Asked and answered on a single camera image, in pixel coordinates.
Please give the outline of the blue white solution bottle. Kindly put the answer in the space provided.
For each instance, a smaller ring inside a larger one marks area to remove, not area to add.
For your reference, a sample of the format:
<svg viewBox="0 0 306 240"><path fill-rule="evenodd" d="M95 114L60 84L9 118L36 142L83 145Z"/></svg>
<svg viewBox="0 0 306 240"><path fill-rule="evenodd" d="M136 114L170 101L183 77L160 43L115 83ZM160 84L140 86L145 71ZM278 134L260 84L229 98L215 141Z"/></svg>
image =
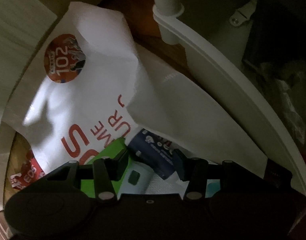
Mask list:
<svg viewBox="0 0 306 240"><path fill-rule="evenodd" d="M136 128L125 139L130 157L149 166L161 179L168 179L174 172L172 142L147 129Z"/></svg>

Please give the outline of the wooden drawer front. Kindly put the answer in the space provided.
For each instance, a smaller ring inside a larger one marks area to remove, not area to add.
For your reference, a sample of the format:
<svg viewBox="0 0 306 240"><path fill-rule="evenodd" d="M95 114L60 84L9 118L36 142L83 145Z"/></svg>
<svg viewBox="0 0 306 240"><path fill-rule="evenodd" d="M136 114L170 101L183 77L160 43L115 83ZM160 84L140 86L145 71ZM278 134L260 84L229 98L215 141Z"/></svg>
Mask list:
<svg viewBox="0 0 306 240"><path fill-rule="evenodd" d="M55 20L38 0L0 0L0 119L22 70Z"/></svg>

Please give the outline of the white teal packet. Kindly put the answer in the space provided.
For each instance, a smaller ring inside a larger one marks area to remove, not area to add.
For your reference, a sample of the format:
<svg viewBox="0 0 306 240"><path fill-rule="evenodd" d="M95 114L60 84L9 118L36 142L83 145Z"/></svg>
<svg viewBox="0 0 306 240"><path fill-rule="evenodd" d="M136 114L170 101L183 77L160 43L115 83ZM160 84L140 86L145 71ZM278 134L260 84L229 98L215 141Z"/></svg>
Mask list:
<svg viewBox="0 0 306 240"><path fill-rule="evenodd" d="M181 181L178 174L173 173L168 179L160 178L149 166L130 161L117 193L121 194L171 194L178 193L184 197L188 186L187 181Z"/></svg>

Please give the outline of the white printed shopping bag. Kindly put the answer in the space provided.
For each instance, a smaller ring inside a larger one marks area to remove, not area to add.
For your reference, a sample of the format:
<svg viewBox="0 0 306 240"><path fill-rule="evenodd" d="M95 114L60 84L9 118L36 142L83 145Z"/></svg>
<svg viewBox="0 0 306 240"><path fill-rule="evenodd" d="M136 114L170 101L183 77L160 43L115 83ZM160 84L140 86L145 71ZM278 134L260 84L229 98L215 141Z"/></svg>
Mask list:
<svg viewBox="0 0 306 240"><path fill-rule="evenodd" d="M267 157L198 85L136 45L124 16L73 2L16 87L4 121L44 172L85 163L115 139L148 129L215 163L262 177Z"/></svg>

